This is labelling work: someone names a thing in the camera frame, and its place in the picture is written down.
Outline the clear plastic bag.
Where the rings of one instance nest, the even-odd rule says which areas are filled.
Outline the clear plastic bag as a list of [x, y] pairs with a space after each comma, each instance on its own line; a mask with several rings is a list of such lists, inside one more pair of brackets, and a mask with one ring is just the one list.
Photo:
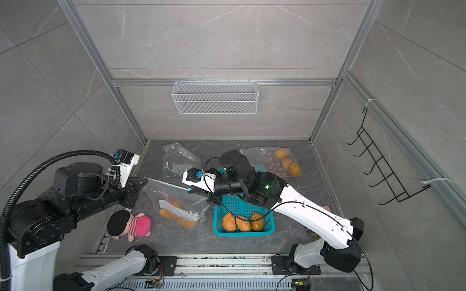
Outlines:
[[167, 144], [163, 149], [165, 154], [160, 180], [175, 186], [186, 187], [182, 183], [184, 172], [193, 167], [200, 169], [201, 159], [180, 143]]
[[148, 179], [143, 191], [160, 216], [185, 229], [194, 229], [205, 220], [209, 204], [203, 196], [189, 194], [188, 189], [156, 179]]

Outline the clear pink-dotted zipper bag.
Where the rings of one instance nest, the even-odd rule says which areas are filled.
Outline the clear pink-dotted zipper bag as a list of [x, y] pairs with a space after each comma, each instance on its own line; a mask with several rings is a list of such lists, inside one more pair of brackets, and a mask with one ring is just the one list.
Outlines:
[[[279, 160], [274, 156], [274, 152], [280, 148], [281, 147], [252, 147], [248, 149], [240, 149], [239, 152], [247, 157], [248, 161], [257, 172], [270, 172], [283, 179], [293, 178], [290, 177], [288, 172], [282, 168], [282, 160]], [[291, 149], [284, 149], [289, 150], [288, 158], [291, 158], [294, 163], [299, 165], [297, 158], [294, 156]]]

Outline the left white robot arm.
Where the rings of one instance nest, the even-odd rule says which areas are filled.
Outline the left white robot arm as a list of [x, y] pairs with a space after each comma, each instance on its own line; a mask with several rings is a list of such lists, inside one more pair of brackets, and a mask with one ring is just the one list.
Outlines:
[[112, 183], [101, 165], [78, 162], [56, 171], [54, 185], [36, 200], [19, 198], [38, 172], [12, 195], [1, 215], [1, 289], [4, 291], [104, 291], [132, 275], [158, 271], [157, 252], [145, 244], [99, 269], [55, 275], [64, 236], [109, 207], [135, 205], [147, 179]]

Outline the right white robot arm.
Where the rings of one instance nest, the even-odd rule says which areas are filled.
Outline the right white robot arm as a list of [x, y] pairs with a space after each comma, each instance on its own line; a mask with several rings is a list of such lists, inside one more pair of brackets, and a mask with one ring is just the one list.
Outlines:
[[319, 264], [345, 273], [355, 271], [364, 253], [359, 244], [364, 232], [361, 219], [342, 218], [318, 206], [277, 175], [257, 172], [237, 150], [223, 154], [218, 161], [220, 169], [209, 169], [201, 175], [214, 204], [223, 206], [224, 196], [237, 196], [285, 215], [319, 236], [308, 244], [292, 246], [287, 258], [290, 271], [298, 273]]

